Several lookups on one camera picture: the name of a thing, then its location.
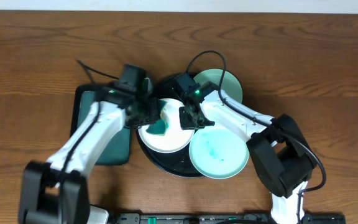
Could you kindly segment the green yellow sponge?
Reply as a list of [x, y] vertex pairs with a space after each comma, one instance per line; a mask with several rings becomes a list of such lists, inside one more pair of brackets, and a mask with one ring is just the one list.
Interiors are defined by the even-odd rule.
[[166, 121], [166, 112], [165, 112], [166, 104], [167, 104], [167, 102], [164, 100], [158, 101], [158, 107], [160, 110], [160, 119], [156, 123], [151, 124], [146, 129], [146, 132], [148, 134], [153, 134], [153, 135], [158, 135], [158, 136], [165, 135], [165, 133], [169, 127], [168, 122]]

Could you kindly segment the white plate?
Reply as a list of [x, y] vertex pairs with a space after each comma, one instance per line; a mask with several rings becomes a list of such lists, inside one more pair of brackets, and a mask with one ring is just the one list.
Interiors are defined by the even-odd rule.
[[155, 152], [173, 153], [183, 149], [192, 139], [193, 130], [182, 130], [180, 126], [179, 108], [183, 106], [181, 101], [163, 98], [161, 109], [161, 121], [166, 128], [163, 134], [151, 134], [147, 132], [150, 125], [141, 127], [138, 132], [143, 143]]

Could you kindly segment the mint green plate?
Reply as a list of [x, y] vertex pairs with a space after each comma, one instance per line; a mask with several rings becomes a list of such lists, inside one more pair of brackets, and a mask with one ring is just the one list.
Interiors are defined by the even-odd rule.
[[230, 130], [215, 124], [195, 132], [189, 157], [196, 170], [212, 179], [228, 179], [240, 173], [249, 160], [246, 143]]
[[[194, 76], [194, 81], [203, 85], [206, 82], [213, 82], [216, 85], [219, 85], [222, 75], [222, 70], [218, 68], [212, 68], [204, 70], [199, 74]], [[224, 79], [222, 83], [222, 89], [234, 100], [239, 103], [242, 103], [242, 87], [239, 80], [230, 72], [226, 71], [224, 74]]]

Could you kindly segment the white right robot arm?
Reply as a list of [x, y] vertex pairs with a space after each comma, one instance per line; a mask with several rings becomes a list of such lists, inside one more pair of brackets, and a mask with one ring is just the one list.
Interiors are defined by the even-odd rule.
[[175, 90], [182, 129], [220, 124], [247, 145], [255, 171], [273, 196], [271, 217], [276, 223], [301, 223], [307, 182], [321, 161], [311, 151], [294, 119], [258, 113], [207, 82]]

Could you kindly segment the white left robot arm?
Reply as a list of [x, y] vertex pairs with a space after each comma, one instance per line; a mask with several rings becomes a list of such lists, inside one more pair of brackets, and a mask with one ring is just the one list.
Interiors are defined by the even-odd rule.
[[111, 139], [124, 128], [160, 118], [150, 80], [98, 86], [89, 112], [70, 139], [46, 162], [30, 161], [23, 172], [19, 223], [112, 223], [90, 203], [88, 178]]

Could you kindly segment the dark green rectangular tray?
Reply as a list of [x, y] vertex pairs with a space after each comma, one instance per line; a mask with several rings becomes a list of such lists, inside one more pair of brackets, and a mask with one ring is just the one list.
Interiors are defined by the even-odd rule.
[[[94, 102], [95, 87], [80, 85], [75, 90], [70, 136], [78, 129], [90, 111]], [[97, 166], [120, 166], [128, 162], [131, 148], [131, 131], [122, 129], [107, 144], [96, 162]]]

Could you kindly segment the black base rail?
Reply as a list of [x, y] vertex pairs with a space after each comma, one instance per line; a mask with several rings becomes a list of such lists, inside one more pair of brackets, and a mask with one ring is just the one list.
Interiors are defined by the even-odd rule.
[[[267, 213], [245, 213], [230, 215], [141, 215], [122, 213], [110, 221], [115, 224], [218, 224], [218, 223], [261, 223], [276, 224]], [[301, 220], [305, 224], [346, 224], [344, 215], [305, 214]]]

